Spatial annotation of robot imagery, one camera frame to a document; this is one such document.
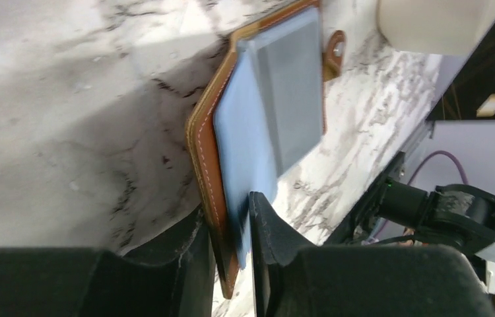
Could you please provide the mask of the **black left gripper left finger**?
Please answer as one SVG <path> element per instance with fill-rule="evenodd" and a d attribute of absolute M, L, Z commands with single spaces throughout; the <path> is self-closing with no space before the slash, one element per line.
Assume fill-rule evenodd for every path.
<path fill-rule="evenodd" d="M 0 316 L 210 316 L 215 260 L 198 207 L 124 256 L 0 248 Z"/>

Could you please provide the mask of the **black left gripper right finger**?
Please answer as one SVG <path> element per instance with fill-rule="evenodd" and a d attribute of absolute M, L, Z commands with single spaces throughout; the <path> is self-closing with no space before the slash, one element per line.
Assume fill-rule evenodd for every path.
<path fill-rule="evenodd" d="M 495 316 L 445 246 L 316 246 L 260 192 L 248 198 L 257 316 Z"/>

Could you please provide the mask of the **brown leather card holder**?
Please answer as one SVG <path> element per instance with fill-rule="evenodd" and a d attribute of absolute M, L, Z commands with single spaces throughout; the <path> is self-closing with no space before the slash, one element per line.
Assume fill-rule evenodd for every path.
<path fill-rule="evenodd" d="M 233 31 L 186 123 L 226 299 L 251 249 L 249 193 L 274 200 L 279 178 L 327 131 L 324 84 L 341 73 L 346 39 L 322 35 L 320 1 L 293 1 Z"/>

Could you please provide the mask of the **cream oval plastic tray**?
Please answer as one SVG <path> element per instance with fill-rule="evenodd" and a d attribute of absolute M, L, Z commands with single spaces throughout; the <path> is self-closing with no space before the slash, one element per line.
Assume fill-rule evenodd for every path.
<path fill-rule="evenodd" d="M 382 0 L 379 31 L 396 50 L 466 55 L 495 21 L 495 0 Z"/>

